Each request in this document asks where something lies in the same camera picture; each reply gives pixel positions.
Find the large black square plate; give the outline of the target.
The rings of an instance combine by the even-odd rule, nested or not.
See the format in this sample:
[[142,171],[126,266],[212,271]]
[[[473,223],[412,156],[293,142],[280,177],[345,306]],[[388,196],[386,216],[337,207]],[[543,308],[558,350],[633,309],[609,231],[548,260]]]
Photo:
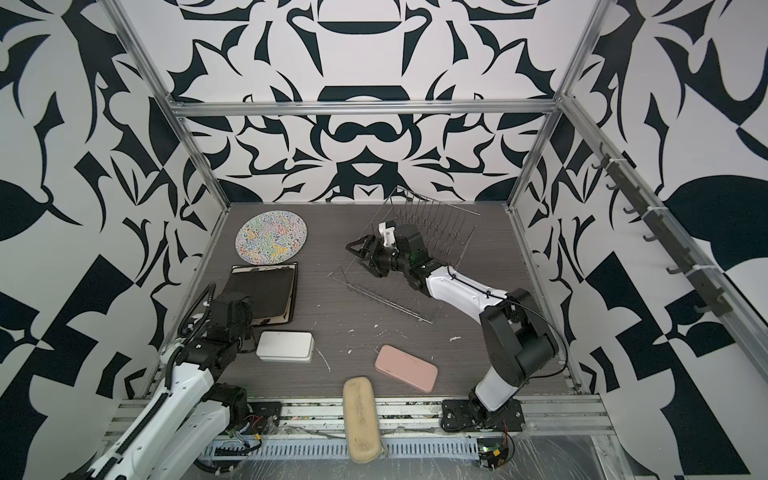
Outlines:
[[297,262],[233,266],[223,292],[241,293],[250,299],[253,327],[284,325],[293,320],[297,281]]

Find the round speckled plate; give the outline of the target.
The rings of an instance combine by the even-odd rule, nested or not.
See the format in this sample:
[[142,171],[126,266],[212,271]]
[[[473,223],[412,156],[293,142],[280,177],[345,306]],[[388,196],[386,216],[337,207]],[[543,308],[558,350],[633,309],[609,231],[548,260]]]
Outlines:
[[235,251],[246,263],[276,265],[293,258],[308,238],[306,222],[287,210],[271,210],[246,221],[235,237]]

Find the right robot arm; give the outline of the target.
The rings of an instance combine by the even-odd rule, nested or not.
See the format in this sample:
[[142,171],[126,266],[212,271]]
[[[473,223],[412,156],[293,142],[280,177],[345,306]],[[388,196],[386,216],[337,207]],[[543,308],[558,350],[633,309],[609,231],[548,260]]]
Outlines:
[[484,285],[432,256],[418,227],[387,221],[377,234],[345,246],[376,278],[400,273],[415,291],[442,301],[476,321],[490,367],[468,395],[471,422],[500,417],[520,388],[555,359],[565,340],[525,289],[507,292]]

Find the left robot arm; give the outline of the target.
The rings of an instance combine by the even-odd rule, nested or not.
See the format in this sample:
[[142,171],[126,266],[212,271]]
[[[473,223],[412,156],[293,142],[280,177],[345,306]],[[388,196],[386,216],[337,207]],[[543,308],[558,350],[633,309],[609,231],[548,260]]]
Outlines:
[[121,437],[77,479],[179,479],[250,413],[244,388],[220,382],[252,334],[253,302],[210,283],[182,316],[163,381]]

